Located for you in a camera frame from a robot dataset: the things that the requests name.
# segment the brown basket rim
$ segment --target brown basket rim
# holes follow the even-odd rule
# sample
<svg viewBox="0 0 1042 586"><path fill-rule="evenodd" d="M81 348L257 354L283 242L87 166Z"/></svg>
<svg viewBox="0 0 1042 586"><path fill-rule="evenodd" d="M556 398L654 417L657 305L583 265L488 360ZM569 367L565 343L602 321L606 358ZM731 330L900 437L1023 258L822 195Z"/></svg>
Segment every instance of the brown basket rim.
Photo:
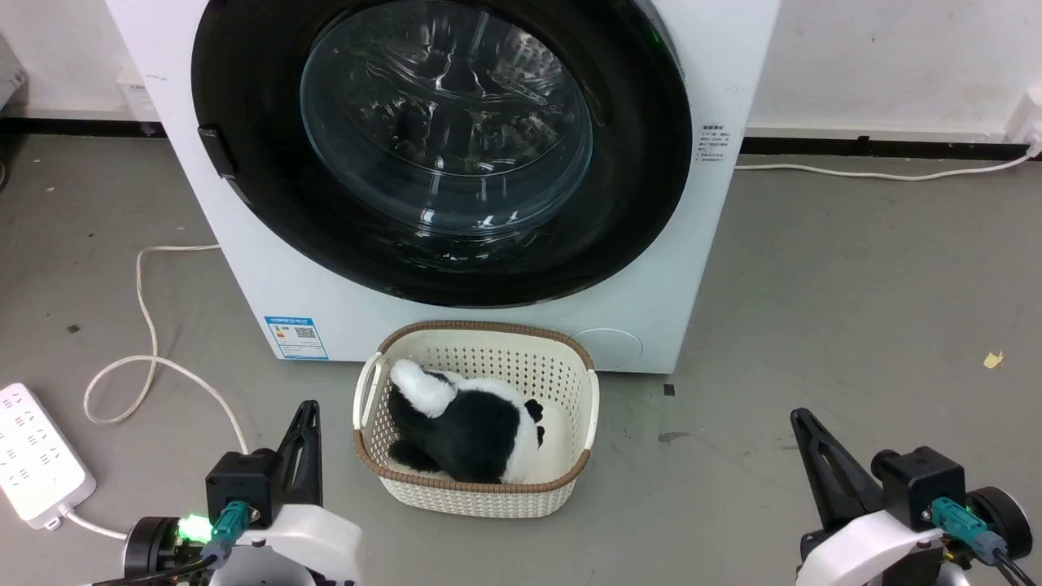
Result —
<svg viewBox="0 0 1042 586"><path fill-rule="evenodd" d="M548 340L553 340L555 342L561 342L572 350L575 351L582 360L584 366L587 370L593 370L593 360L591 360L590 355L586 351L577 341L573 340L571 337L561 334L560 332L553 332L551 329L544 329L541 327L531 327L529 325L517 325L513 323L496 323L493 321L466 321L466 320L437 320L437 321L420 321L406 325L399 328L394 334L387 337L383 342L380 343L377 351L381 355L387 353L388 349L392 344L398 340L404 338L410 334L416 332L423 332L427 329L466 329L466 331L476 331L476 332L502 332L505 334L520 334L522 336L534 336L537 338L546 338ZM572 483L576 478L578 478L579 472L586 468L587 462L590 460L590 450L584 449L579 454L578 460L575 464L565 472L564 475L552 480L550 482L540 483L540 484L481 484L481 483L467 483L467 482L456 482L447 481L443 479L431 479L427 477L419 477L416 474L408 474L405 472L399 472L397 470L392 470L387 466L378 464L372 456L369 455L369 450L366 448L366 442L363 437L362 430L354 430L354 449L358 454L358 458L362 463L366 465L367 468L373 471L376 475L395 482L403 482L407 484L414 484L417 486L423 486L426 488L438 488L443 490L455 490L461 492L483 492L483 493L496 493L496 494L537 494L541 492L551 492L567 486Z"/></svg>

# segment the white cable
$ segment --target white cable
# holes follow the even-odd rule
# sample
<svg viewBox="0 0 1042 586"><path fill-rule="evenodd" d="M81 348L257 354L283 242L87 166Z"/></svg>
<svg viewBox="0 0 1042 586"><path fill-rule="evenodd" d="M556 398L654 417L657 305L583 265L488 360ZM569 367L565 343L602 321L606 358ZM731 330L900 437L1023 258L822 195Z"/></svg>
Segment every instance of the white cable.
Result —
<svg viewBox="0 0 1042 586"><path fill-rule="evenodd" d="M65 515L66 518L68 518L69 520L71 520L72 522L78 524L79 527L81 527L83 529L89 529L89 530L91 530L91 531L93 531L95 533L100 533L101 535L104 535L105 537L111 537L113 539L119 539L120 541L125 541L126 538L127 538L127 534L125 534L125 533L120 533L118 531L113 531L110 529L105 529L103 527L98 527L98 526L94 524L93 522L91 522L91 521L89 521L86 519L81 518L79 515L77 515L75 512L73 512L73 510L70 507L68 507L67 505L59 505L58 506L58 511L60 511L60 513L63 515Z"/></svg>
<svg viewBox="0 0 1042 586"><path fill-rule="evenodd" d="M145 397L148 396L148 391L152 388L152 381L153 379L155 379L156 364L163 364L165 366L173 368L174 370L195 381L196 384L198 384L200 387L205 389L206 392L213 395L213 397L217 399L217 402L221 404L221 408L224 410L225 415L228 416L228 420L231 422L231 428L235 432L235 438L239 440L240 448L242 448L243 454L249 453L249 447L247 447L246 445L246 438L243 436L242 428L239 426L239 420L235 419L235 415L231 412L231 408L228 407L228 404L224 400L224 397L221 396L221 393L217 392L217 389L212 387L208 383L203 381L196 373L192 372L191 370L184 368L183 366L173 361L167 360L158 356L159 340L155 333L155 324L152 322L152 315L148 312L148 307L145 306L145 292L142 287L141 264L146 252L150 252L152 250L194 252L201 250L217 250L220 247L221 245L219 244L207 244L203 246L149 246L148 248L145 248L138 253L138 263L137 263L138 304L141 306L141 313L145 317L145 323L148 324L148 334L152 339L152 353L151 356L137 355L120 359L109 364L105 368L103 368L101 372L98 372L94 376L94 380L91 381L91 384L86 386L86 391L83 393L83 414L86 415L88 419L94 421L95 423L98 423L99 425L108 425L111 423L119 423L120 421L132 415L133 412L137 411L139 407L141 407L141 404L145 401ZM124 411L120 415L117 415L116 417L113 417L111 419L101 419L96 417L93 413L91 413L91 393L94 391L94 387L95 385L98 384L98 381L100 381L101 377L104 376L105 374L108 374L109 372L123 366L124 364L129 364L131 362L141 362L141 361L150 362L151 365L149 365L148 368L148 376L145 379L145 385L141 388L141 393L138 394L138 398L134 399L133 404L131 404L126 411Z"/></svg>
<svg viewBox="0 0 1042 586"><path fill-rule="evenodd" d="M995 165L994 167L981 167L976 169L954 169L952 171L941 171L940 173L932 173L929 175L890 175L887 173L863 173L863 172L848 172L848 171L833 171L830 169L819 169L817 167L808 167L807 165L793 165L791 163L776 163L772 165L738 165L735 167L738 171L768 171L771 169L792 169L793 171L810 171L811 173L821 173L822 175L833 175L834 177L873 177L876 179L893 179L895 181L925 181L929 179L939 179L941 177L950 177L952 175L974 175L977 173L992 173L995 171L1001 171L1003 169L1009 169L1010 167L1016 167L1025 161L1032 158L1032 154L1025 154L1020 158L1011 161L1009 163L1003 163L1001 165Z"/></svg>

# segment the blue and white sticker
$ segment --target blue and white sticker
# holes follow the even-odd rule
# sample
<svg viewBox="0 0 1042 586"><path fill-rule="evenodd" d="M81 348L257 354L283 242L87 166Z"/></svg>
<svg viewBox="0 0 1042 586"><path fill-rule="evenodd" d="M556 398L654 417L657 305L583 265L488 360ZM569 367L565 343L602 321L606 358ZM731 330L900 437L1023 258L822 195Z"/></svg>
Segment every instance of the blue and white sticker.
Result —
<svg viewBox="0 0 1042 586"><path fill-rule="evenodd" d="M289 360L329 360L319 331L309 317L265 317L282 358Z"/></svg>

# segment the black and white plush toy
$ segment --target black and white plush toy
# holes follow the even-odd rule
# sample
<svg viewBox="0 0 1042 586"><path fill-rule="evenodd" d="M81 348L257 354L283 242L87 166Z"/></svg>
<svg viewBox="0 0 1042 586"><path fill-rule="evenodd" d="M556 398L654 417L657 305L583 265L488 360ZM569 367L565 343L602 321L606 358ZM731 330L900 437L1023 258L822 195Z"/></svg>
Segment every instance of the black and white plush toy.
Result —
<svg viewBox="0 0 1042 586"><path fill-rule="evenodd" d="M389 455L421 472L453 480L521 484L545 430L543 407L497 379L425 370L410 360L391 368L388 410L400 438Z"/></svg>

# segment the small debris on floor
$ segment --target small debris on floor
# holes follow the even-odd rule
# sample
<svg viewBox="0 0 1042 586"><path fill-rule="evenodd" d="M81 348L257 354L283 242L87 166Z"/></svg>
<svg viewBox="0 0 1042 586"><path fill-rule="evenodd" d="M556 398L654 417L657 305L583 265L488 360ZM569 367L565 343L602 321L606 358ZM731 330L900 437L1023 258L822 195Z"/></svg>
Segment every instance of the small debris on floor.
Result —
<svg viewBox="0 0 1042 586"><path fill-rule="evenodd" d="M691 435L691 432L667 432L665 434L659 434L659 441L662 443L669 443L676 438L684 438Z"/></svg>
<svg viewBox="0 0 1042 586"><path fill-rule="evenodd" d="M1002 350L998 350L998 356L995 356L995 355L993 355L991 352L988 352L988 356L984 359L984 367L985 368L995 368L999 364L1002 364L1002 359L1003 358L1004 358L1004 356L1002 355Z"/></svg>

